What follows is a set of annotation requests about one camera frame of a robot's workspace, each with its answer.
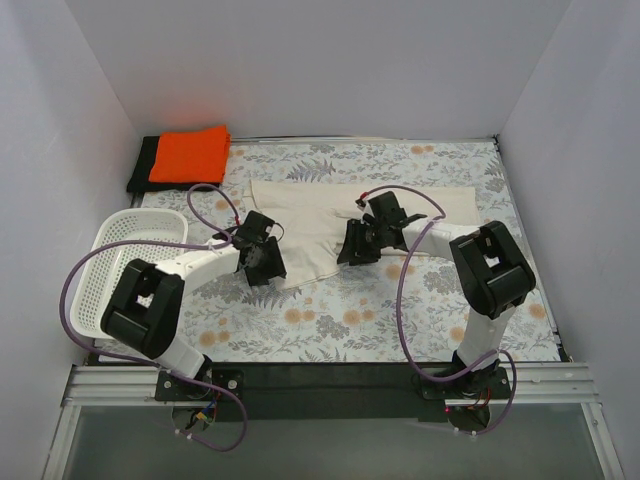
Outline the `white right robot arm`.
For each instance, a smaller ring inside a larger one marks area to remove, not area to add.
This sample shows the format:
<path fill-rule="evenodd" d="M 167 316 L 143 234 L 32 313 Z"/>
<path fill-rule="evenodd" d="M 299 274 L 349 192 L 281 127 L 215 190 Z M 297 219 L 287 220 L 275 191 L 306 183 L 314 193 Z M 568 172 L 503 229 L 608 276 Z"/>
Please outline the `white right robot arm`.
<path fill-rule="evenodd" d="M 417 253 L 453 263 L 469 319 L 460 345 L 448 369 L 427 373 L 413 359 L 404 333 L 402 302 L 409 263 L 399 274 L 396 289 L 396 328 L 401 349 L 417 376 L 433 385 L 451 385 L 464 397 L 475 397 L 489 384 L 505 351 L 502 338 L 516 309 L 536 286 L 535 274 L 508 228 L 499 221 L 484 225 L 459 225 L 434 199 L 434 215 L 409 215 L 400 205 L 396 187 L 376 187 L 355 203 L 362 215 L 346 226 L 339 264 L 349 266 L 377 262 L 383 250 Z"/>

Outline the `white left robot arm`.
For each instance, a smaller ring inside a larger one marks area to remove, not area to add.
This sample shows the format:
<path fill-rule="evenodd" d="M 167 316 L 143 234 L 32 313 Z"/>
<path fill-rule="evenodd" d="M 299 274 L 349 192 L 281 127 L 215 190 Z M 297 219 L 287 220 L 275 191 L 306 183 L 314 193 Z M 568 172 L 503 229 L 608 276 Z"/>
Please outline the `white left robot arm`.
<path fill-rule="evenodd" d="M 102 332 L 178 374 L 178 387 L 188 398 L 205 398 L 213 386 L 207 370 L 211 361 L 178 336 L 183 300 L 216 278 L 236 272 L 242 272 L 250 286 L 284 279 L 278 239 L 271 234 L 276 225 L 251 211 L 240 225 L 175 258 L 131 260 L 106 304 Z"/>

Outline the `cream white t shirt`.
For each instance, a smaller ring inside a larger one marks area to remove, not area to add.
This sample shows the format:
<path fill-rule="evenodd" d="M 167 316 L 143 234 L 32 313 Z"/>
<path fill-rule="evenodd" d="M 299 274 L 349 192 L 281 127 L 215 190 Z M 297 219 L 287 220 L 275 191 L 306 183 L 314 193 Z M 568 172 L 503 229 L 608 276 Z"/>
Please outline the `cream white t shirt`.
<path fill-rule="evenodd" d="M 346 235 L 347 221 L 359 218 L 355 200 L 370 185 L 278 183 L 252 180 L 244 192 L 245 206 L 271 218 L 284 228 L 279 249 L 285 278 L 274 281 L 285 291 L 329 278 L 339 271 L 337 257 Z M 453 224 L 477 225 L 480 213 L 473 187 L 421 187 L 427 197 L 395 190 L 397 200 L 409 215 L 434 217 L 438 207 Z"/>

